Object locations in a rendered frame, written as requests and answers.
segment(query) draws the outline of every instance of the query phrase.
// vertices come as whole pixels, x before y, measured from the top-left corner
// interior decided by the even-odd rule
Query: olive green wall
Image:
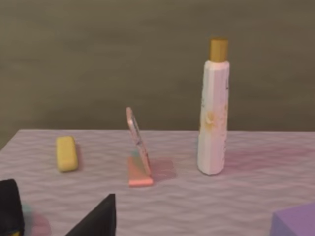
[[[21,128],[198,128],[208,38],[232,130],[315,131],[313,0],[1,0],[0,145]]]

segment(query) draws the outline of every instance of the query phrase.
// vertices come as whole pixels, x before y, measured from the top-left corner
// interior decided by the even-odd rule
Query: yellow eraser
[[[57,138],[57,167],[60,172],[74,171],[78,168],[78,158],[72,136]]]

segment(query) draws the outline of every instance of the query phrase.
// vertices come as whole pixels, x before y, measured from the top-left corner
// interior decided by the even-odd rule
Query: table
[[[213,177],[196,168],[197,132],[142,134],[154,187],[127,185],[126,130],[20,130],[0,152],[0,179],[16,179],[41,236],[64,236],[109,193],[117,236],[267,236],[273,211],[315,200],[315,133],[229,132],[226,168]],[[60,135],[75,137],[80,170],[57,171]]]

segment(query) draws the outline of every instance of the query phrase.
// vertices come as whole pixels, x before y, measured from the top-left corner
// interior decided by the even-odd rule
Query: black pointed object
[[[13,179],[0,181],[0,236],[20,232],[24,235],[24,217],[18,186]]]
[[[115,236],[116,198],[109,194],[66,236]]]

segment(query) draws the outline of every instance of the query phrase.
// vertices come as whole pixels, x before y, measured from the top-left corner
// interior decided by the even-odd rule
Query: bottle
[[[204,65],[197,166],[206,175],[224,168],[230,71],[227,50],[227,39],[212,38],[210,58]]]

